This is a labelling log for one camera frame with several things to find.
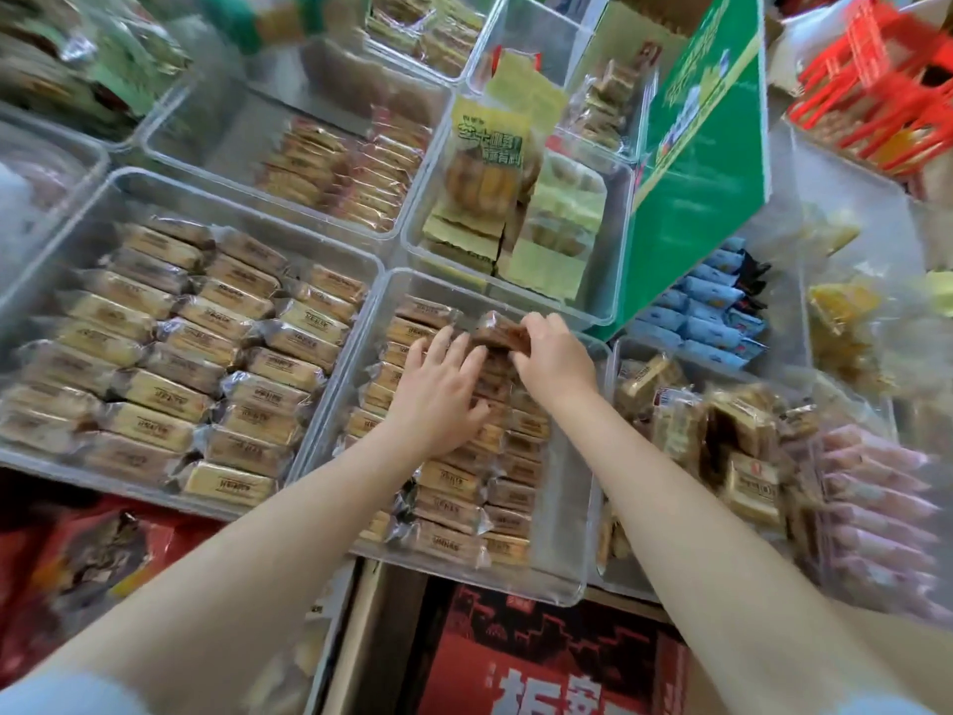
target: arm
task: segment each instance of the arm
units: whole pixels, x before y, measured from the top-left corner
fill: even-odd
[[[360,530],[428,456],[471,438],[486,356],[448,327],[407,358],[387,419],[229,525],[57,650],[38,672],[90,673],[155,712],[217,712],[301,624]]]
[[[514,355],[530,394],[599,478],[665,609],[736,715],[819,715],[864,695],[904,694],[824,596],[682,468],[629,426],[596,386],[562,319],[523,321]]]

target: hand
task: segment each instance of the hand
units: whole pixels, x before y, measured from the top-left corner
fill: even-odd
[[[558,313],[543,318],[528,313],[523,326],[530,335],[530,356],[510,354],[519,378],[537,403],[550,414],[560,403],[577,401],[580,395],[599,395],[596,366],[586,348],[569,331]]]
[[[467,354],[469,334],[451,343],[454,329],[440,330],[423,353],[424,339],[413,343],[398,390],[381,427],[399,430],[399,439],[419,460],[452,452],[472,439],[490,417],[485,401],[470,407],[486,347]]]

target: blue snack package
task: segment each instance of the blue snack package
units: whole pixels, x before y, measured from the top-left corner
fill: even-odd
[[[691,306],[689,306],[688,314],[694,315],[691,312]],[[742,334],[748,338],[754,338],[764,331],[768,325],[768,322],[763,318],[753,316],[750,313],[745,313],[744,311],[739,311],[735,308],[725,311],[724,322],[736,331],[742,332]]]
[[[636,313],[639,321],[647,321],[669,331],[677,331],[685,323],[685,314],[661,306],[649,306]]]
[[[731,251],[732,253],[740,253],[745,250],[747,241],[742,238],[740,235],[733,235],[730,238],[725,238],[724,243],[721,244],[721,248],[725,251]]]
[[[659,297],[655,299],[653,305],[661,306],[663,309],[671,309],[672,311],[684,311],[687,302],[687,295],[677,288],[669,288],[659,294]]]
[[[712,251],[711,255],[705,258],[706,264],[713,269],[721,271],[723,274],[736,274],[744,262],[745,257],[740,253],[724,251],[722,249]]]
[[[692,269],[692,275],[696,278],[700,278],[703,281],[711,281],[712,283],[717,283],[720,286],[734,286],[738,283],[737,275],[723,274],[716,268],[712,268],[707,263],[699,263],[694,269]]]
[[[681,336],[655,324],[636,319],[635,321],[629,321],[625,329],[632,336],[655,339],[665,349],[677,349],[681,346]]]
[[[714,346],[706,346],[703,343],[698,343],[697,341],[685,341],[681,346],[682,350],[687,354],[692,354],[696,357],[703,358],[706,361],[714,361],[717,364],[722,366],[727,366],[730,369],[741,369],[747,363],[743,358],[736,357],[734,354],[730,354],[728,351],[722,351],[721,349],[716,349]]]
[[[729,306],[738,303],[745,293],[738,288],[720,286],[711,281],[703,281],[694,275],[686,275],[681,283],[681,289],[696,301],[711,306],[713,309],[724,311]]]
[[[768,347],[757,341],[752,341],[750,338],[743,338],[738,346],[734,347],[731,352],[738,358],[743,358],[745,362],[751,361],[754,357],[759,354],[763,354],[768,350]]]
[[[745,338],[741,332],[735,331],[735,329],[729,328],[723,323],[712,323],[700,318],[689,318],[685,321],[681,335],[683,338],[729,352],[734,352],[735,347],[740,346]]]
[[[721,311],[713,309],[711,306],[706,306],[694,298],[688,299],[688,308],[685,310],[685,313],[691,318],[700,318],[702,321],[708,321],[708,323],[724,323],[724,316],[721,314]]]

